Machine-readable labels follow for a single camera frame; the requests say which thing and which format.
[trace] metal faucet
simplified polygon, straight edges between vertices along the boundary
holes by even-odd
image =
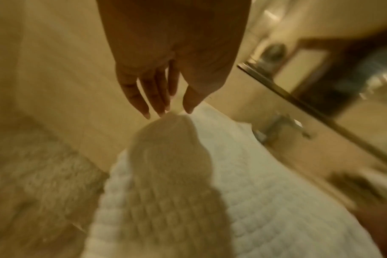
[[[277,137],[282,126],[289,125],[292,128],[300,131],[302,136],[307,139],[311,139],[313,137],[312,134],[308,133],[302,123],[295,119],[292,119],[289,115],[276,114],[269,125],[263,130],[263,132],[259,130],[253,130],[253,134],[256,139],[262,144],[270,142],[275,136]]]

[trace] finger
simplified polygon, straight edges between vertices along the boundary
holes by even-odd
[[[128,75],[116,65],[117,80],[128,102],[146,118],[150,119],[150,108],[137,87],[137,77]]]
[[[169,62],[168,68],[168,90],[169,95],[172,97],[175,96],[176,91],[178,90],[178,82],[179,82],[179,70],[176,67],[175,60],[171,60]]]
[[[188,114],[191,114],[194,111],[194,108],[196,108],[207,96],[208,94],[202,94],[197,92],[193,87],[188,86],[182,102],[185,111]]]
[[[152,77],[151,79],[140,78],[140,82],[141,82],[142,89],[144,90],[145,95],[147,96],[147,99],[151,103],[151,106],[155,110],[155,112],[157,112],[160,117],[165,115],[165,105],[164,105],[164,102],[162,101],[161,96],[159,95],[155,78],[154,77]]]
[[[169,97],[168,82],[167,82],[167,77],[165,76],[165,70],[156,71],[155,82],[157,83],[158,92],[159,92],[159,95],[161,96],[162,102],[165,105],[165,110],[169,111],[171,109],[170,107],[171,99]]]

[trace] textured towel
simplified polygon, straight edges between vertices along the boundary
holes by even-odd
[[[140,131],[106,182],[83,258],[381,258],[347,210],[202,104]]]

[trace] white towel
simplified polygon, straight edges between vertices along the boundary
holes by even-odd
[[[111,170],[83,258],[381,258],[347,210],[202,104],[141,130]]]

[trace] person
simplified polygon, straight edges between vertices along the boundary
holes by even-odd
[[[191,114],[224,85],[251,6],[251,0],[97,3],[120,87],[130,104],[147,119],[151,113],[137,80],[154,111],[163,116],[170,110],[181,74],[188,83],[183,106]],[[351,213],[387,257],[387,204]]]

